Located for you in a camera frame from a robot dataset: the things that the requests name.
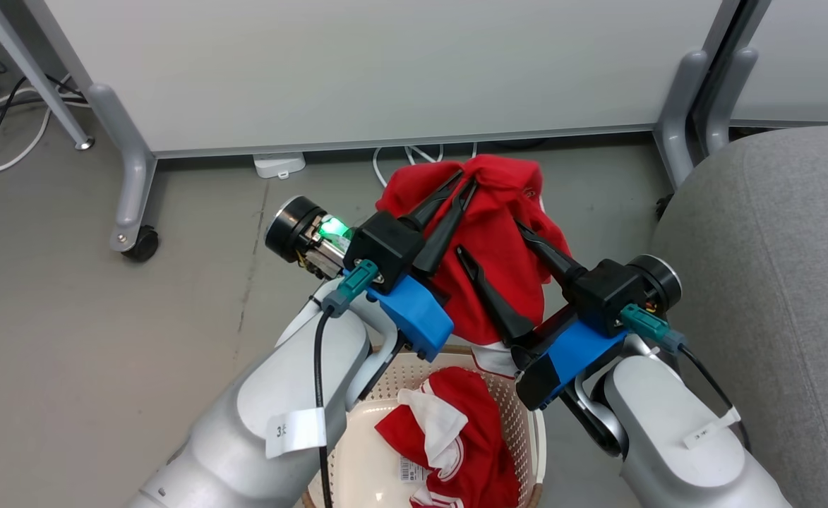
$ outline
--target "gray floor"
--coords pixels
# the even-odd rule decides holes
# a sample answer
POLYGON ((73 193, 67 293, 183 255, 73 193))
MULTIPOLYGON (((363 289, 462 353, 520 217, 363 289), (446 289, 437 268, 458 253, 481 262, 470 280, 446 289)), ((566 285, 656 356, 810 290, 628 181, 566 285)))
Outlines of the gray floor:
MULTIPOLYGON (((10 115, 0 163, 40 115, 10 115)), ((317 285, 263 246, 278 206, 304 193, 360 222, 381 192, 366 152, 311 155, 286 181, 259 179, 246 157, 162 163, 147 217, 162 245, 134 265, 107 247, 119 155, 90 112, 77 115, 94 148, 75 152, 52 120, 39 147, 0 174, 3 508, 126 501, 317 285)), ((401 154, 388 151, 382 165, 400 167, 401 154)), ((648 246, 655 200, 668 192, 650 135, 555 141, 514 157, 542 164, 547 212, 578 260, 626 261, 648 246)), ((546 295, 548 309, 561 305, 555 287, 546 295)), ((619 462, 563 405, 547 409, 546 429, 541 506, 637 505, 619 462)))

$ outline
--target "red garment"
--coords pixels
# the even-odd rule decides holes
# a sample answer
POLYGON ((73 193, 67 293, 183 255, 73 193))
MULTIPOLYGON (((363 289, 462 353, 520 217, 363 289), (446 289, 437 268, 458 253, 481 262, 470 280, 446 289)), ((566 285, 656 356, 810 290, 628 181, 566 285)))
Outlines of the red garment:
MULTIPOLYGON (((427 392, 448 402, 467 417, 455 440, 460 444, 461 460, 452 472, 440 477, 433 471, 426 477, 428 494, 434 504, 417 502, 411 506, 438 508, 514 508, 520 495, 520 482, 514 460, 501 434, 498 405, 488 394, 486 383, 478 373, 449 367, 433 373, 424 383, 427 392)), ((424 434, 409 406, 398 406, 385 415, 376 430, 389 446, 414 463, 432 470, 424 453, 424 434)))
MULTIPOLYGON (((539 208, 542 174, 539 164, 533 161, 477 155, 465 163, 444 161, 403 167, 389 180, 376 208, 388 210, 396 217, 404 215, 459 169, 463 169, 464 177, 458 188, 465 180, 475 177, 479 189, 445 252, 433 283, 450 296, 445 312, 455 322, 456 335, 473 344, 497 343, 500 337, 458 263, 455 246, 467 248, 486 271, 491 285, 534 325, 542 322, 545 310, 542 284, 549 280, 549 273, 527 250, 514 219, 529 226, 565 254, 569 255, 570 250, 561 229, 539 208)), ((427 237, 448 206, 446 202, 439 209, 426 229, 427 237)))

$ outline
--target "caster wheel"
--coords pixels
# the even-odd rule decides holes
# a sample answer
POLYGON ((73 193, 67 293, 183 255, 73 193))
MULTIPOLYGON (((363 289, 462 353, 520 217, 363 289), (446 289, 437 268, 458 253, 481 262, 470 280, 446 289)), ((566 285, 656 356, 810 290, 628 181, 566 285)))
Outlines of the caster wheel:
POLYGON ((661 216, 665 215, 665 209, 668 208, 668 204, 671 203, 671 198, 673 197, 674 193, 671 193, 655 202, 655 217, 659 221, 661 221, 661 216))
POLYGON ((137 231, 137 239, 129 250, 122 255, 129 260, 143 263, 156 254, 156 248, 160 245, 160 235, 153 229, 153 226, 143 225, 137 231))

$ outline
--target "perforated basket side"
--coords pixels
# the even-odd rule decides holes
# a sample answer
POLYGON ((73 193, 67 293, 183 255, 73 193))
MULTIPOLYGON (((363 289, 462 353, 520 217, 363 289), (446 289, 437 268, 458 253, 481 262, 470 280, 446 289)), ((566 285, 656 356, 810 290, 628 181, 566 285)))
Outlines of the perforated basket side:
MULTIPOLYGON (((498 414, 501 418, 502 434, 508 444, 517 479, 520 480, 520 497, 517 508, 535 507, 539 503, 542 492, 542 483, 536 480, 545 475, 546 436, 545 425, 542 423, 542 414, 532 413, 520 403, 513 380, 502 378, 495 374, 484 373, 473 363, 471 350, 463 346, 446 346, 432 363, 420 360, 413 353, 397 355, 385 374, 379 379, 372 392, 366 397, 367 401, 392 401, 397 398, 398 390, 402 388, 417 389, 430 374, 446 367, 462 367, 474 370, 481 374, 486 382, 488 392, 498 405, 498 414)), ((329 456, 330 489, 333 492, 333 501, 337 499, 335 492, 340 485, 335 483, 335 451, 329 456)), ((323 486, 319 473, 308 486, 307 492, 301 501, 306 508, 323 506, 323 486)))

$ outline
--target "label with number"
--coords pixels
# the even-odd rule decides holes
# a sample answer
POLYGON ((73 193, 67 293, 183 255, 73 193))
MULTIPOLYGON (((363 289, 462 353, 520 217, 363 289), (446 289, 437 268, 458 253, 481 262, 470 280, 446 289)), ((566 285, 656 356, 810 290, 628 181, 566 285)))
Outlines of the label with number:
POLYGON ((429 475, 423 466, 417 465, 405 456, 398 461, 398 479, 401 483, 425 483, 426 475, 429 475))
POLYGON ((266 459, 287 452, 326 446, 326 411, 299 409, 266 422, 266 459))

